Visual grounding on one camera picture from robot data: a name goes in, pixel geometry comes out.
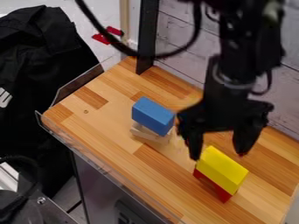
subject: blue block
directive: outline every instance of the blue block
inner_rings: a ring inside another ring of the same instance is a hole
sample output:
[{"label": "blue block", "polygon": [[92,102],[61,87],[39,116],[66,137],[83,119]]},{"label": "blue block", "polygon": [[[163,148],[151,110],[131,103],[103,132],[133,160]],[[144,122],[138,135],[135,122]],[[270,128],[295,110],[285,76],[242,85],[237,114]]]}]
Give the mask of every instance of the blue block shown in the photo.
[{"label": "blue block", "polygon": [[149,98],[142,97],[132,108],[132,118],[159,136],[165,136],[173,126],[175,115]]}]

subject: wood grain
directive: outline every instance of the wood grain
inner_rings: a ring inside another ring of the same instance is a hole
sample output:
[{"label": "wood grain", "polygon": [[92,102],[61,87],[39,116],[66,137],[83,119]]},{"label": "wood grain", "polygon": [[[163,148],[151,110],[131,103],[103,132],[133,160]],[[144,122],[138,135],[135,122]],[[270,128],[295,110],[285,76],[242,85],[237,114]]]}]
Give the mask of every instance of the wood grain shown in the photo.
[{"label": "wood grain", "polygon": [[[53,131],[64,133],[60,137],[75,139],[76,150],[174,223],[279,223],[299,183],[299,143],[266,128],[240,158],[232,133],[205,135],[205,145],[214,145],[250,171],[237,194],[222,204],[210,185],[192,176],[195,162],[175,130],[165,146],[129,132],[131,108],[141,96],[178,111],[200,100],[201,91],[157,67],[136,75],[135,63],[127,58],[87,83],[77,92],[86,96],[71,94],[50,108],[44,124],[52,128],[54,123],[58,128]],[[93,97],[106,102],[95,107]]]}]

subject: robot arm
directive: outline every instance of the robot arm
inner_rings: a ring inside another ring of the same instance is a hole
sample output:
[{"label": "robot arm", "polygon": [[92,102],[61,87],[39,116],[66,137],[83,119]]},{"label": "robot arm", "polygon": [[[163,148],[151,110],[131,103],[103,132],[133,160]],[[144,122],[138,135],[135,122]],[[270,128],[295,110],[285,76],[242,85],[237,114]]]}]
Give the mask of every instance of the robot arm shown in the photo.
[{"label": "robot arm", "polygon": [[[272,84],[272,70],[281,64],[283,0],[178,0],[193,3],[192,38],[176,51],[158,55],[140,55],[127,47],[107,33],[83,0],[75,1],[117,50],[130,56],[155,59],[181,53],[196,41],[202,4],[216,11],[221,51],[209,60],[202,101],[177,114],[177,133],[186,141],[194,160],[200,157],[203,134],[211,131],[232,130],[236,152],[242,156],[250,151],[268,124],[268,113],[274,109],[271,103],[252,101],[248,96],[265,94]],[[254,84],[263,74],[268,77],[268,87],[254,92]]]}]

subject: white label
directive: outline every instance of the white label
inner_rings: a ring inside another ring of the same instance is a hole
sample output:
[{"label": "white label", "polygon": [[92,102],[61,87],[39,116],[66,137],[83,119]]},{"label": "white label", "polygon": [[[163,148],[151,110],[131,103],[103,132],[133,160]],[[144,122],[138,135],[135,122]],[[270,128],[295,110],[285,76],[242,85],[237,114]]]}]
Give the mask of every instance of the white label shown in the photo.
[{"label": "white label", "polygon": [[5,109],[12,99],[12,95],[0,87],[0,108]]}]

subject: black pole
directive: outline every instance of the black pole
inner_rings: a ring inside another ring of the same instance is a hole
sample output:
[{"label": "black pole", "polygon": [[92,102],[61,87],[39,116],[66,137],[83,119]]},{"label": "black pole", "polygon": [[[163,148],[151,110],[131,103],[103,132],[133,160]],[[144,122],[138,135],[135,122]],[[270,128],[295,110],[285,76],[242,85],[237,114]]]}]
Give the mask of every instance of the black pole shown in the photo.
[{"label": "black pole", "polygon": [[[138,52],[154,55],[156,52],[156,27],[160,0],[142,0],[140,9]],[[154,65],[154,59],[137,58],[136,73],[142,74]]]}]

